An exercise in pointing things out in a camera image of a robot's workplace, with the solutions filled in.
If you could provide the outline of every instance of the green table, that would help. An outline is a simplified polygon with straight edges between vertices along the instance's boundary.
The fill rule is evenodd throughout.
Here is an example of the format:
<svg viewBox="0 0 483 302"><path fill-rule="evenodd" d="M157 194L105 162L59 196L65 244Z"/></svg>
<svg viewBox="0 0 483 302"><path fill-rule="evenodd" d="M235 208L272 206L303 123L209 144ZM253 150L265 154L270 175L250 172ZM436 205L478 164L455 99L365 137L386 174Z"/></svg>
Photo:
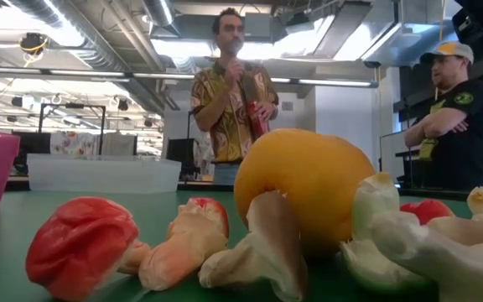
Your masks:
<svg viewBox="0 0 483 302"><path fill-rule="evenodd" d="M190 197L206 196L223 203L229 212L233 247L247 233L236 214L232 193L179 191L157 195L110 195L70 192L13 192L6 193L0 203L0 301L50 301L48 293L31 284L25 274L25 256L34 234L55 208L81 195L99 195L114 200L130 210L141 229L141 240L156 245L165 238L169 222L175 218L177 207ZM420 200L403 197L403 202ZM458 216L470 217L464 202L445 201ZM340 261L309 263L308 301L436 301L436 290L410 296L378 296L361 289ZM117 274L90 301L278 301L267 282L242 289L202 289L196 274L174 289L141 295L138 278Z"/></svg>

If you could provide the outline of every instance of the yellow fruit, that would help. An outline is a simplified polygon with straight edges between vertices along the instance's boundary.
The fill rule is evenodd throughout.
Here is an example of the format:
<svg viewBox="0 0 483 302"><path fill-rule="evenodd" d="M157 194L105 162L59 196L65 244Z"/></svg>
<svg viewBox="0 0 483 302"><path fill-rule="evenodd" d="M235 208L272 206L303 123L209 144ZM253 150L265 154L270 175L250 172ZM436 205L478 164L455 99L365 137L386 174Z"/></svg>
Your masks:
<svg viewBox="0 0 483 302"><path fill-rule="evenodd" d="M357 186L374 174L363 152L342 138L279 129L260 137L241 163L234 184L236 207L247 225L253 198L266 191L286 193L305 254L330 255L351 237Z"/></svg>

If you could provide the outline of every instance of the patterned shirt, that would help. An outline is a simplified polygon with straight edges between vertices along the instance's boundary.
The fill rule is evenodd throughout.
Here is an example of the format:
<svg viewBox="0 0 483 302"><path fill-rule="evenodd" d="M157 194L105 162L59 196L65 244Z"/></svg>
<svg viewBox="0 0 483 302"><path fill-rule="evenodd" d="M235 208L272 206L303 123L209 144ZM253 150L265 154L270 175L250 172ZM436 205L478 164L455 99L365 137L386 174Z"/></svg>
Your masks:
<svg viewBox="0 0 483 302"><path fill-rule="evenodd" d="M215 163L240 162L254 142L251 119L247 114L247 101L272 102L278 105L278 95L271 78L261 65L244 62L246 75L230 93L230 103L210 130ZM211 68L195 75L191 92L191 106L197 114L211 103L226 83L225 69L215 63Z"/></svg>

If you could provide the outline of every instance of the black t-shirt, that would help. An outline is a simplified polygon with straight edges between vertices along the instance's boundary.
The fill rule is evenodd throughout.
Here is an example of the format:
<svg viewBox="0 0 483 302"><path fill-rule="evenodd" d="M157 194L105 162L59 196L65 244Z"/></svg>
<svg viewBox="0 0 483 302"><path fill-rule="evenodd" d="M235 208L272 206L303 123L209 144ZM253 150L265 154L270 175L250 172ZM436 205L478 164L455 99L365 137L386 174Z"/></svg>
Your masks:
<svg viewBox="0 0 483 302"><path fill-rule="evenodd" d="M465 122L469 127L465 132L448 132L432 141L431 160L423 164L423 186L472 190L483 185L483 82L469 80L457 85L434 101L430 110L446 107L467 113Z"/></svg>

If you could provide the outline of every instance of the man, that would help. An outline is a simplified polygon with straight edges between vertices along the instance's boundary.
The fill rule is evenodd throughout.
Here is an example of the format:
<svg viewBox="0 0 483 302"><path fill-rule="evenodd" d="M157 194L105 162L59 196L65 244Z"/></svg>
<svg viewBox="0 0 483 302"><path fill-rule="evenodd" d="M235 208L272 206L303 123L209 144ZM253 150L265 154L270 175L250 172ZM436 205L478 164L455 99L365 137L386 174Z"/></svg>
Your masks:
<svg viewBox="0 0 483 302"><path fill-rule="evenodd" d="M221 57L195 75L191 106L199 129L210 132L214 183L233 185L240 162L257 138L247 104L257 102L257 115L267 123L277 116L278 96L262 66L236 58L243 46L244 28L234 8L221 12L212 32Z"/></svg>
<svg viewBox="0 0 483 302"><path fill-rule="evenodd" d="M424 54L432 64L439 97L405 132L408 147L420 144L423 186L472 190L483 185L483 82L470 80L472 49L458 42L441 44Z"/></svg>

